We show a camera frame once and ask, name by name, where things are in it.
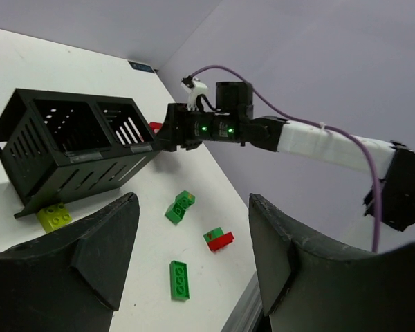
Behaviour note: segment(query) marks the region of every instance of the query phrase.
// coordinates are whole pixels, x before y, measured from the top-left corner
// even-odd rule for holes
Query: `black crate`
[[[130,98],[16,89],[0,117],[16,217],[121,187],[159,151]]]

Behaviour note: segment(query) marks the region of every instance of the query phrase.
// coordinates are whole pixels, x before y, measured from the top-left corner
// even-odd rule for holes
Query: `black box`
[[[0,117],[16,217],[121,187],[160,150],[130,98],[16,89]]]

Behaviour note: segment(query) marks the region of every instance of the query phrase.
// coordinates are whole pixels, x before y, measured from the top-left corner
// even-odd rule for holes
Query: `black plastic basket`
[[[16,89],[0,117],[16,217],[121,187],[159,151],[130,98]]]

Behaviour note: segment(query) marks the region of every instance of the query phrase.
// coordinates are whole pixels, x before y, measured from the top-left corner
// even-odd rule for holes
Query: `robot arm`
[[[158,138],[165,151],[197,148],[204,140],[247,142],[260,149],[305,156],[369,173],[364,154],[352,141],[334,131],[264,116],[253,118],[253,89],[246,82],[217,82],[216,108],[205,112],[207,87],[183,79],[190,93],[187,104],[169,104]],[[382,222],[403,231],[415,223],[415,153],[397,142],[357,137],[375,162],[382,184]],[[365,215],[373,215],[373,195],[364,199]]]

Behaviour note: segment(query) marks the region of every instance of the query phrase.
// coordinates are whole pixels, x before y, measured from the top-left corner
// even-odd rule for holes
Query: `yellow lego brick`
[[[37,219],[39,219],[46,233],[58,230],[72,221],[71,215],[63,203],[41,209],[37,213]]]

